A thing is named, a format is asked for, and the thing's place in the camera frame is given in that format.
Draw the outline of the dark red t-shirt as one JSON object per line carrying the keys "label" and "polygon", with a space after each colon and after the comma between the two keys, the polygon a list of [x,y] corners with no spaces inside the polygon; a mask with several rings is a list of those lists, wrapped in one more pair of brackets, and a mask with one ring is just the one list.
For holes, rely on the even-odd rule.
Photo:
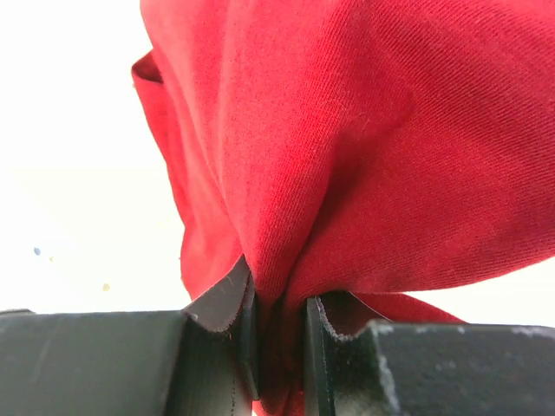
{"label": "dark red t-shirt", "polygon": [[411,297],[554,254],[551,1],[144,1],[132,75],[185,226],[192,298],[241,257],[260,415],[304,411],[302,308]]}

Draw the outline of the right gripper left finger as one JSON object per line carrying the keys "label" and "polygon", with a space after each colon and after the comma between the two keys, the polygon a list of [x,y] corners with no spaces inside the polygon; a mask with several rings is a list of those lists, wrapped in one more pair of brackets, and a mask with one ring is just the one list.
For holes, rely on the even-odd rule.
{"label": "right gripper left finger", "polygon": [[4,415],[248,415],[258,398],[244,259],[182,310],[1,316]]}

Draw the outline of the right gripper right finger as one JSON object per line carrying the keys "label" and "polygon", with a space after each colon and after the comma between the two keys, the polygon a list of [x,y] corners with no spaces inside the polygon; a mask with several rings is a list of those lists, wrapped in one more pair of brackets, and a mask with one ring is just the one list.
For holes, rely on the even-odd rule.
{"label": "right gripper right finger", "polygon": [[551,415],[548,327],[397,323],[350,294],[306,304],[308,415]]}

